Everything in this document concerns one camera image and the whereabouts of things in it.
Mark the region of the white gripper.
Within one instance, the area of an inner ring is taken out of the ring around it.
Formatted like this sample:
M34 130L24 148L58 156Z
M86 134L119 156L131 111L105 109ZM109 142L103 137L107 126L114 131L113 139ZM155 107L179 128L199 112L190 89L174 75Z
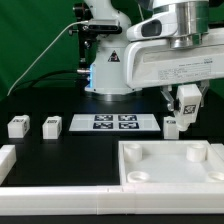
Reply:
M132 89L162 86L167 109L173 111L170 85L203 80L199 90L205 97L209 80L224 78L224 28L210 29L193 48L171 49L167 39L131 43L123 67L125 83Z

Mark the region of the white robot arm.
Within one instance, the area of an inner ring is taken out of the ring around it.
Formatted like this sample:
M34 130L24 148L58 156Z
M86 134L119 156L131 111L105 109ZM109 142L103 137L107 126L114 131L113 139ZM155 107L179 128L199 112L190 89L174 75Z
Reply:
M208 27L209 0L137 0L153 15L135 25L111 0L84 1L88 30L97 35L88 92L112 100L159 86L173 111L174 85L205 89L224 78L224 28Z

